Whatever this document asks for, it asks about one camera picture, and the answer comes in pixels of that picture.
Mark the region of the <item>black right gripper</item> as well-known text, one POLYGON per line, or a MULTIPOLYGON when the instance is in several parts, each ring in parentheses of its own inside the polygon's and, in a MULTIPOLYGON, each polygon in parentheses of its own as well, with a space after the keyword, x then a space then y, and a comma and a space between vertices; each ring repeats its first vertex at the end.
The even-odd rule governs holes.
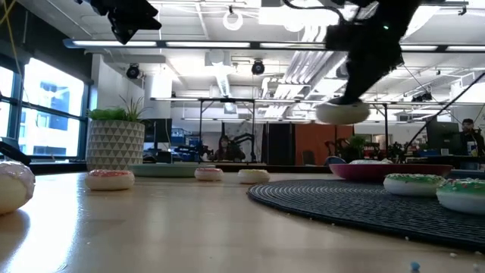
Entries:
POLYGON ((330 100, 333 105, 362 104, 361 96, 404 62, 396 36, 385 25, 340 22, 327 27, 324 41, 326 49, 348 52, 349 61, 370 61, 378 69, 350 71, 346 90, 330 100))

